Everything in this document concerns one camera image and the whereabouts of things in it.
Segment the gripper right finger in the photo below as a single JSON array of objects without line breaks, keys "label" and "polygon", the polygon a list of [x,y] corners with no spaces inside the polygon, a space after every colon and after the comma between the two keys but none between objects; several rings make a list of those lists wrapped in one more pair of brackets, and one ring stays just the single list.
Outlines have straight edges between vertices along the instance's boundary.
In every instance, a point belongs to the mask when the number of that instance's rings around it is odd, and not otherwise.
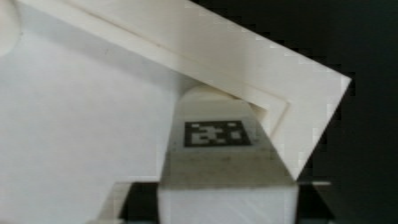
[{"label": "gripper right finger", "polygon": [[335,213],[327,202],[328,181],[298,183],[295,224],[337,224]]}]

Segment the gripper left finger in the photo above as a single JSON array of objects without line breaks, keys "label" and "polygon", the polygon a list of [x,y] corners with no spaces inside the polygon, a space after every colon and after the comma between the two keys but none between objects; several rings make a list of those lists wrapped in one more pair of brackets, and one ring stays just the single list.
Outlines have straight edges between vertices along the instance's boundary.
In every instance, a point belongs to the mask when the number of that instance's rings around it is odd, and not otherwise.
[{"label": "gripper left finger", "polygon": [[94,224],[160,224],[156,182],[117,182]]}]

